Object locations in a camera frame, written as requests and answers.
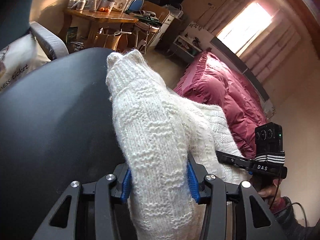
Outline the person's dark sleeved right forearm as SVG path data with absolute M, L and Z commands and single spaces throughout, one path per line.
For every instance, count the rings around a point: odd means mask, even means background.
M 287 239 L 319 239 L 319 222 L 313 227 L 304 227 L 299 224 L 288 197 L 280 197 L 279 203 L 274 203 L 271 212 L 285 232 Z

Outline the person's right hand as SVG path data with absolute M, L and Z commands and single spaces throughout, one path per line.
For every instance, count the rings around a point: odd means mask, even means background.
M 258 192 L 261 198 L 267 200 L 269 208 L 276 207 L 281 202 L 279 185 L 280 181 L 278 179 L 274 179 L 270 186 L 267 186 Z

